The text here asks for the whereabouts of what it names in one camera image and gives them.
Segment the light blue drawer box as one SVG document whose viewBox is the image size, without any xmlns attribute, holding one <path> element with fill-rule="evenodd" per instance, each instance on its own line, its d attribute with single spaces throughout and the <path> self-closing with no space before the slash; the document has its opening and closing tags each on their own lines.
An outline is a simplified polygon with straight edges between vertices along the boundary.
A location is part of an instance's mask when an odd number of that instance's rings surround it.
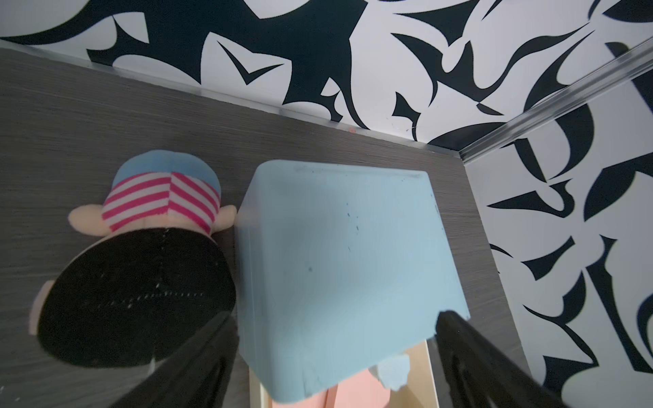
<svg viewBox="0 0 653 408">
<path fill-rule="evenodd" d="M 297 403 L 469 318 L 430 177 L 305 161 L 259 165 L 236 217 L 240 353 Z"/>
</svg>

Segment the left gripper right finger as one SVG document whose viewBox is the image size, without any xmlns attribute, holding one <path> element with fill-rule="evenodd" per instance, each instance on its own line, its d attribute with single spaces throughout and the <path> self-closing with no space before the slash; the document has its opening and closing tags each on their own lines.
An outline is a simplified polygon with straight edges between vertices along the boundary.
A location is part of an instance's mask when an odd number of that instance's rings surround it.
<svg viewBox="0 0 653 408">
<path fill-rule="evenodd" d="M 458 313 L 438 315 L 435 340 L 455 407 L 564 407 Z"/>
</svg>

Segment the pink sticky note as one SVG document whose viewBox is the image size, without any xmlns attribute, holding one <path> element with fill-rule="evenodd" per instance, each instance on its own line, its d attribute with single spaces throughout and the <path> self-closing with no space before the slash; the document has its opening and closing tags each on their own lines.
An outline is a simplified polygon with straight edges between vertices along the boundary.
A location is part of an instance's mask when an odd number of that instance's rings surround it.
<svg viewBox="0 0 653 408">
<path fill-rule="evenodd" d="M 282 404 L 272 399 L 265 407 L 387 407 L 390 396 L 391 390 L 384 387 L 375 370 L 368 369 L 303 401 Z"/>
</svg>

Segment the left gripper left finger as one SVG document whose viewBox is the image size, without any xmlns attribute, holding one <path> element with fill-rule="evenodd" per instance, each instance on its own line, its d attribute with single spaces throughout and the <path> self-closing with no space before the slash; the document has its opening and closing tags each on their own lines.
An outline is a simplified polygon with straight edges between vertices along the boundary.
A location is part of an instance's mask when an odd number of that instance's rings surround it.
<svg viewBox="0 0 653 408">
<path fill-rule="evenodd" d="M 239 337 L 236 320 L 219 313 L 114 407 L 221 407 Z"/>
</svg>

